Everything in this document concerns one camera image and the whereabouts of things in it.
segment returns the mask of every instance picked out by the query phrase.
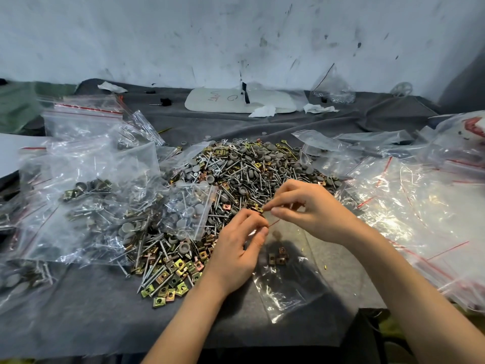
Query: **crumpled tissue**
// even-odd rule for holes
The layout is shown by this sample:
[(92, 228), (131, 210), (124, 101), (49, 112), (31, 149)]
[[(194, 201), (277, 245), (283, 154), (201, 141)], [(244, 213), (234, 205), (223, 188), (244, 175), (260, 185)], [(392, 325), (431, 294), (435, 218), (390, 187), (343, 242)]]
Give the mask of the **crumpled tissue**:
[(263, 107), (258, 107), (253, 111), (249, 117), (267, 117), (267, 116), (274, 116), (276, 113), (276, 107), (275, 106), (263, 106)]
[(335, 107), (330, 106), (330, 107), (322, 107), (320, 105), (312, 105), (311, 103), (308, 103), (307, 105), (303, 106), (303, 109), (305, 110), (305, 113), (323, 113), (323, 112), (338, 112), (340, 111), (339, 109), (335, 109)]
[(118, 85), (114, 85), (111, 83), (108, 83), (107, 81), (104, 82), (103, 84), (98, 84), (99, 89), (105, 89), (107, 91), (111, 91), (113, 93), (125, 93), (128, 92), (125, 88), (119, 87)]

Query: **right hand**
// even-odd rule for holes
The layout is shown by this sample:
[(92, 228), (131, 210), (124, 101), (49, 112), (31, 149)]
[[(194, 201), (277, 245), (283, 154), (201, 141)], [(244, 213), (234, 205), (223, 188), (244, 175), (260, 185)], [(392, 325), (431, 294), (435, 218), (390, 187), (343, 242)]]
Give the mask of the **right hand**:
[[(297, 210), (305, 206), (304, 212)], [(324, 241), (345, 244), (368, 227), (324, 187), (290, 179), (276, 191), (264, 211), (301, 227)]]

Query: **forearm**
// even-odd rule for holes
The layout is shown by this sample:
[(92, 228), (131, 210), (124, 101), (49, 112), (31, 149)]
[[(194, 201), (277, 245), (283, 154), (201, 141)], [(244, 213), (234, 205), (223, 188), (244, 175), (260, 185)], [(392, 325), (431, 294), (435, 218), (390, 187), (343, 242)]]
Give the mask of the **forearm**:
[(485, 338), (376, 230), (345, 246), (362, 263), (420, 362), (485, 362)]
[(200, 279), (142, 363), (196, 363), (224, 298)]

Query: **gray table cover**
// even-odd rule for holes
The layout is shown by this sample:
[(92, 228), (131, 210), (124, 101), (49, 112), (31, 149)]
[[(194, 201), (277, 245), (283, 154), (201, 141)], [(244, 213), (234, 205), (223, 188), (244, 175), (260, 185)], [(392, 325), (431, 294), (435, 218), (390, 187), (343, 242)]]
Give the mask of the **gray table cover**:
[[(106, 94), (100, 79), (83, 82), (76, 94)], [(419, 97), (393, 98), (387, 94), (357, 93), (354, 104), (336, 105), (339, 112), (294, 112), (267, 118), (247, 114), (193, 112), (184, 102), (190, 90), (140, 87), (113, 82), (128, 89), (124, 102), (140, 109), (171, 146), (182, 141), (261, 138), (274, 143), (301, 143), (291, 133), (314, 129), (327, 136), (361, 131), (422, 128), (435, 115), (432, 105)], [(155, 94), (146, 91), (155, 90)], [(170, 98), (168, 107), (149, 106)], [(311, 103), (318, 103), (311, 98)], [(338, 346), (359, 308), (385, 307), (360, 263), (339, 245), (308, 235), (328, 292), (277, 324), (271, 324), (251, 281), (224, 303), (206, 347), (239, 346)], [(173, 317), (182, 299), (153, 310), (136, 295), (140, 281), (125, 280), (118, 267), (72, 265), (48, 301), (35, 301), (0, 316), (0, 359), (134, 353), (148, 350)]]

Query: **left hand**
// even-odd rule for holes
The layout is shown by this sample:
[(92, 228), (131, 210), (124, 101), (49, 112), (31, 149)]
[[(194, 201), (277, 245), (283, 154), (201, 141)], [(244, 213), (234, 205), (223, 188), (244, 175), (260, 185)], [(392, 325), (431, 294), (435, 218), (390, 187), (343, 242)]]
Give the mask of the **left hand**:
[[(268, 235), (268, 221), (258, 212), (242, 209), (219, 233), (214, 252), (209, 263), (202, 271), (199, 283), (216, 288), (225, 298), (239, 289), (251, 276), (259, 250)], [(244, 250), (249, 234), (255, 235)]]

